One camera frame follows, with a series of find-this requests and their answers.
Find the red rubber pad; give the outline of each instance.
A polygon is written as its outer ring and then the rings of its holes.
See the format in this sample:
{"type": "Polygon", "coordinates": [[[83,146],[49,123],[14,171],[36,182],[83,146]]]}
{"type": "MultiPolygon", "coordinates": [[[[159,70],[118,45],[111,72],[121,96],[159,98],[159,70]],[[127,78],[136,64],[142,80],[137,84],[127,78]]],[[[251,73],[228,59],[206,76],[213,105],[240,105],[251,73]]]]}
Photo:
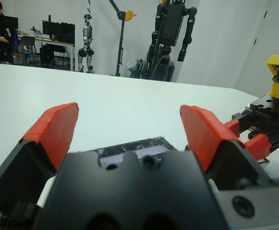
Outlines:
{"type": "Polygon", "coordinates": [[[63,104],[46,110],[22,140],[41,143],[51,163],[58,170],[70,148],[78,111],[77,103],[63,104]]]}
{"type": "Polygon", "coordinates": [[[189,147],[197,153],[205,171],[223,140],[238,141],[256,160],[264,159],[270,154],[271,144],[264,134],[259,134],[246,143],[239,140],[240,127],[237,120],[222,124],[211,111],[188,105],[181,106],[180,114],[189,147]]]}
{"type": "Polygon", "coordinates": [[[211,111],[182,105],[180,114],[189,147],[197,153],[204,171],[210,166],[218,146],[223,140],[239,141],[237,136],[225,127],[211,111]]]}

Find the white wall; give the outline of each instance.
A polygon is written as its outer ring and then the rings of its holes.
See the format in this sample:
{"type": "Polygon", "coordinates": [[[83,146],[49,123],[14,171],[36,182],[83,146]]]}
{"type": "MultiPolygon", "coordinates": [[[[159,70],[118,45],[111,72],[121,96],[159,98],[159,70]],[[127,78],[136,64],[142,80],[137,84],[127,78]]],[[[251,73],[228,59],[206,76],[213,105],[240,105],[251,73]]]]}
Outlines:
{"type": "Polygon", "coordinates": [[[201,0],[177,82],[234,87],[269,0],[201,0]]]}
{"type": "MultiPolygon", "coordinates": [[[[155,26],[158,0],[116,0],[123,10],[137,16],[125,23],[122,76],[129,76],[126,63],[146,59],[155,26]]],[[[184,63],[177,62],[186,31],[186,19],[179,42],[172,48],[176,65],[173,81],[211,86],[234,87],[253,47],[269,0],[187,0],[186,6],[198,7],[196,23],[184,63]]],[[[76,24],[76,52],[83,47],[83,16],[87,0],[4,0],[9,16],[19,17],[21,30],[30,32],[34,25],[42,30],[42,20],[52,15],[53,22],[76,24]]],[[[108,0],[92,0],[92,26],[95,51],[92,65],[99,74],[114,75],[118,57],[121,21],[108,0]]]]}
{"type": "MultiPolygon", "coordinates": [[[[82,28],[84,26],[83,17],[87,13],[87,0],[74,2],[69,0],[3,1],[6,15],[18,17],[19,29],[25,32],[31,33],[32,26],[42,31],[42,20],[48,20],[49,14],[52,16],[53,22],[76,24],[76,52],[83,47],[82,28]]],[[[198,6],[199,1],[188,0],[187,6],[192,6],[193,2],[198,6]]],[[[130,60],[146,59],[151,44],[151,35],[155,29],[158,0],[123,0],[123,4],[119,0],[115,2],[120,10],[132,10],[137,14],[132,20],[125,22],[124,28],[124,55],[120,73],[122,76],[129,76],[130,72],[126,68],[126,63],[130,60]]],[[[114,75],[118,58],[121,21],[118,20],[116,11],[108,0],[91,0],[91,10],[94,38],[91,46],[95,51],[92,65],[98,74],[114,75]]],[[[183,38],[184,33],[181,33],[177,47],[173,48],[172,56],[175,60],[179,55],[183,38]]]]}
{"type": "Polygon", "coordinates": [[[272,74],[266,66],[271,55],[279,55],[279,0],[272,0],[237,89],[257,97],[272,89],[272,74]]]}

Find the office chair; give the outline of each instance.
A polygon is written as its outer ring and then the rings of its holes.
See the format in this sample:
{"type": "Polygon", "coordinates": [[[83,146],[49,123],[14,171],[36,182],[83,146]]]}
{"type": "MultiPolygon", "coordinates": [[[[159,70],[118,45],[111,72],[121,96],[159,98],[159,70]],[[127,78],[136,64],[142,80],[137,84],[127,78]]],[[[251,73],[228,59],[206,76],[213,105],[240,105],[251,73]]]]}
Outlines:
{"type": "Polygon", "coordinates": [[[21,52],[22,52],[22,64],[28,65],[28,61],[26,56],[28,54],[31,54],[33,56],[33,61],[37,60],[36,57],[36,47],[35,47],[35,37],[29,37],[29,36],[24,36],[20,39],[20,45],[21,45],[21,52]],[[24,47],[27,46],[29,47],[29,50],[24,50],[24,47]]]}

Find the silver robot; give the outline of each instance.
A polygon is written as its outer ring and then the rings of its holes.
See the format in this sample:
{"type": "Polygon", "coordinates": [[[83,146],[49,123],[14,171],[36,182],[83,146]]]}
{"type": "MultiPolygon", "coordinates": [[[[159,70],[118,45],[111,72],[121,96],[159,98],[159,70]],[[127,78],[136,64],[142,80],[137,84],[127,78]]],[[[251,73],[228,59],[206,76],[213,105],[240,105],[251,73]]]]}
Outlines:
{"type": "Polygon", "coordinates": [[[94,73],[93,67],[91,65],[92,55],[94,55],[94,51],[90,48],[90,44],[92,42],[92,26],[89,22],[91,19],[90,15],[90,0],[87,6],[88,14],[85,14],[85,26],[83,27],[83,40],[84,47],[78,51],[78,70],[79,72],[84,71],[84,66],[82,64],[83,58],[86,58],[88,71],[87,73],[94,73]]]}

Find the tabletop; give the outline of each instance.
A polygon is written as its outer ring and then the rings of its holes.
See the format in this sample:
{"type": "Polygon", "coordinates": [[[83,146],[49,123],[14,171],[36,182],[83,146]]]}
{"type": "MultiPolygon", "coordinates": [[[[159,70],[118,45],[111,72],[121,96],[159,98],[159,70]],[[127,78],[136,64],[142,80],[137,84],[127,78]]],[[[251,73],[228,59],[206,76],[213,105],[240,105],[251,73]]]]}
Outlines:
{"type": "MultiPolygon", "coordinates": [[[[0,65],[0,165],[42,113],[60,104],[79,105],[70,152],[154,137],[184,150],[181,105],[211,110],[225,123],[255,99],[228,88],[0,65]]],[[[279,177],[279,149],[268,159],[267,173],[279,177]]]]}

